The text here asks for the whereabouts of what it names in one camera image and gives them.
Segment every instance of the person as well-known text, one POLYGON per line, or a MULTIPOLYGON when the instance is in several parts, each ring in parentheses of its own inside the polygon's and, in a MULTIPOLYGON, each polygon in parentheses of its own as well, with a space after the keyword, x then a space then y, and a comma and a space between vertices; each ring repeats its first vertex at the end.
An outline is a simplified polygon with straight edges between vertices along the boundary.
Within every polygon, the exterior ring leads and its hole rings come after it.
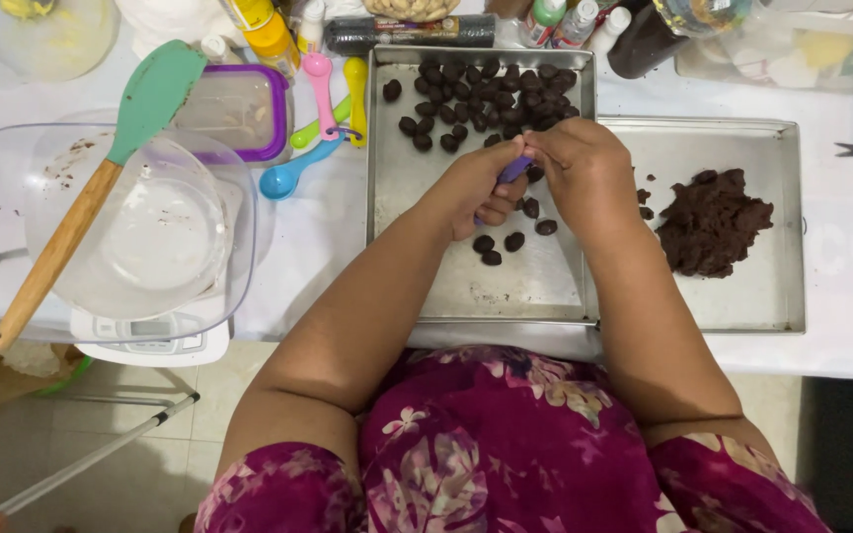
POLYGON ((744 417, 636 198, 630 153, 582 118, 459 157, 267 359, 194 530, 827 531, 744 417), (444 250, 523 197, 525 176, 496 185, 523 153, 585 252, 604 366, 405 351, 444 250))

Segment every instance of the green bottle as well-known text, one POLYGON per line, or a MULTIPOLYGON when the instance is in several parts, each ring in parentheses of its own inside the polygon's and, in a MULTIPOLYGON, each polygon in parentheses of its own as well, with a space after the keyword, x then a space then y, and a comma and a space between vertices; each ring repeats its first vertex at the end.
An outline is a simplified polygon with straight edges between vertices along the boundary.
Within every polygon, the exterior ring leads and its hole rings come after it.
POLYGON ((522 22, 525 45, 529 48, 544 46, 564 16, 565 0, 536 0, 522 22))

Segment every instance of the baking pan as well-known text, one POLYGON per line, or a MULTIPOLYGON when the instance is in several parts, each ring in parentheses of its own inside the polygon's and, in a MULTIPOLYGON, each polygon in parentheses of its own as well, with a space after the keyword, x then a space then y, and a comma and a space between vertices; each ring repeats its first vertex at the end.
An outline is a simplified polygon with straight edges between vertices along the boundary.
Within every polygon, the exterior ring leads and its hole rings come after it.
MULTIPOLYGON (((798 125, 775 120, 600 117, 630 150, 638 189, 659 215, 674 200, 670 187, 700 171, 745 171, 746 194, 775 205, 773 227, 759 232, 749 257, 731 276, 676 275, 706 333, 805 333, 805 273, 798 125), (656 176, 647 181, 646 176, 656 176)), ((648 221, 662 224, 659 216, 648 221)), ((593 289, 585 295, 592 297, 593 289)), ((586 306, 597 306, 589 300, 586 306)))
MULTIPOLYGON (((580 50, 506 50, 491 48, 447 48, 437 46, 377 45, 371 52, 368 143, 368 224, 370 244, 387 225, 407 211, 456 159, 440 147, 440 136, 452 126, 439 118, 430 136, 433 148, 420 153, 401 134, 397 123, 404 115, 419 119, 413 106, 426 98, 413 89, 420 75, 417 67, 427 59, 440 63, 462 60, 481 67, 489 58, 522 70, 552 64, 578 73, 575 86, 565 96, 582 115, 594 118, 595 70, 592 54, 580 50), (403 86, 400 99, 388 103, 382 95, 384 84, 397 79, 403 86)), ((480 134, 466 124, 469 137, 458 154, 482 147, 482 141, 501 129, 489 128, 480 134)), ((541 217, 558 220, 545 180, 529 187, 528 195, 541 202, 541 217)), ((486 266, 473 251, 473 239, 454 243, 446 250, 440 271, 426 297, 421 321, 555 321, 583 322, 593 298, 582 294, 586 286, 585 262, 575 237, 560 224, 555 235, 535 233, 535 221, 516 213, 499 228, 480 228, 491 235, 503 255, 500 266, 486 266), (505 236, 525 233, 525 246, 515 253, 504 249, 505 236)))

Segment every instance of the pink measuring spoon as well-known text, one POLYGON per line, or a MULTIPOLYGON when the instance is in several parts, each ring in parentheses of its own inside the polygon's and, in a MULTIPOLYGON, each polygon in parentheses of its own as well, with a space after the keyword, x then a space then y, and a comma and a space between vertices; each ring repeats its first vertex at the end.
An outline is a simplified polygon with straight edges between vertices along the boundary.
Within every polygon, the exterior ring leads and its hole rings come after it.
POLYGON ((314 88, 314 101, 317 103, 317 124, 321 130, 322 140, 334 140, 338 138, 335 128, 335 114, 331 110, 331 60, 323 55, 312 52, 302 57, 302 69, 308 75, 311 86, 314 88))

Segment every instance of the tiled floor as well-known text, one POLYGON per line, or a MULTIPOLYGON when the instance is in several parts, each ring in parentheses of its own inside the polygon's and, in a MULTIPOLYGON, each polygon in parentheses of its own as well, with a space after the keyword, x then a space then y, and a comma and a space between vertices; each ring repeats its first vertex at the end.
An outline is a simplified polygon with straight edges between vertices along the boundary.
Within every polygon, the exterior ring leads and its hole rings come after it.
MULTIPOLYGON (((166 533, 195 510, 215 473, 232 410, 275 344, 233 342, 198 368, 96 362, 69 392, 165 397, 196 389, 202 401, 111 454, 9 520, 9 533, 166 533)), ((747 416, 794 472, 801 379, 733 375, 747 416)), ((133 429, 160 410, 23 398, 0 407, 0 503, 133 429)))

